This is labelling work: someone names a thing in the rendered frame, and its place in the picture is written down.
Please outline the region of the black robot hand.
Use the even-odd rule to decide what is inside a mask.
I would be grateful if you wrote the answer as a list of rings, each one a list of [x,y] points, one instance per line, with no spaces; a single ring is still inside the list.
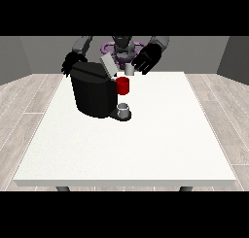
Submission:
[[[69,52],[66,56],[65,56],[65,60],[62,63],[62,68],[61,68],[61,72],[65,75],[68,76],[70,74],[70,71],[72,70],[72,66],[77,63],[77,62],[87,62],[88,60],[80,53],[76,53],[76,52]]]
[[[146,75],[161,58],[161,47],[158,44],[148,44],[132,60],[131,65],[136,71]]]

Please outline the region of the small grey coffee pod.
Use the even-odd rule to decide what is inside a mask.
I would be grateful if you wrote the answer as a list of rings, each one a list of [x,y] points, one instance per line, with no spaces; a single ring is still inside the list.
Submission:
[[[134,67],[130,64],[127,63],[124,67],[124,74],[126,76],[133,76],[134,75]]]

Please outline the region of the red pod holder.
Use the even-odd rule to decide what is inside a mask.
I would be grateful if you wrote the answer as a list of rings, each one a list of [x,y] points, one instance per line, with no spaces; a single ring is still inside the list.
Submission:
[[[117,93],[119,95],[126,95],[129,93],[129,78],[118,77],[116,79],[116,84],[117,84]]]

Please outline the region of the black coffee machine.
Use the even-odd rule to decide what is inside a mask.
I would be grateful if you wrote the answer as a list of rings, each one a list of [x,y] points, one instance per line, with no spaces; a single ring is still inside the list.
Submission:
[[[112,80],[104,66],[95,62],[77,62],[70,72],[76,106],[83,114],[98,119],[113,118],[119,121],[131,119],[131,111],[125,119],[118,117],[116,79]]]

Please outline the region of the pale grey machine lid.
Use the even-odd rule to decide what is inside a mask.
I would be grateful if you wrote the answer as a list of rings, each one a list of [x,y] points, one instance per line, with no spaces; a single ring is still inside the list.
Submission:
[[[106,53],[100,57],[100,62],[104,66],[106,73],[110,78],[113,78],[114,75],[118,72],[118,68],[113,60],[113,57],[110,53]]]

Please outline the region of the small grey cup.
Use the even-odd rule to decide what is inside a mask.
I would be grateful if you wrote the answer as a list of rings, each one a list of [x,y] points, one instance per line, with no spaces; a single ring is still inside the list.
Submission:
[[[121,119],[125,119],[129,115],[129,107],[126,103],[120,103],[117,106],[118,109],[118,117]]]

